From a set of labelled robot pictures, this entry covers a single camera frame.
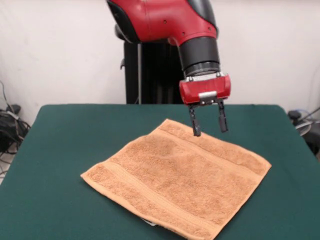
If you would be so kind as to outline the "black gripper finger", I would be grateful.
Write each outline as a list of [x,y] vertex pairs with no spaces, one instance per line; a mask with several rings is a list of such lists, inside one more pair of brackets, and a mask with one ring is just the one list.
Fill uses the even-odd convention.
[[228,126],[227,126],[227,119],[226,119],[226,114],[225,114],[225,106],[224,106],[224,101],[222,99],[219,99],[217,101],[218,105],[218,110],[219,110],[219,126],[220,130],[222,133],[225,133],[228,131]]
[[196,119],[196,114],[195,114],[195,108],[196,105],[189,105],[188,106],[188,111],[190,115],[190,120],[191,120],[191,125],[192,125],[192,130],[193,130],[193,135],[195,137],[200,137],[201,136],[201,128],[200,125]]

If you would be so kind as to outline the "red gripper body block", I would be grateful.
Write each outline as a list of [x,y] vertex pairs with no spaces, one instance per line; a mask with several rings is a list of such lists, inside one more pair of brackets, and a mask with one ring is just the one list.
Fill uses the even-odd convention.
[[231,94],[231,78],[223,72],[188,76],[179,82],[182,102],[187,106],[211,105]]

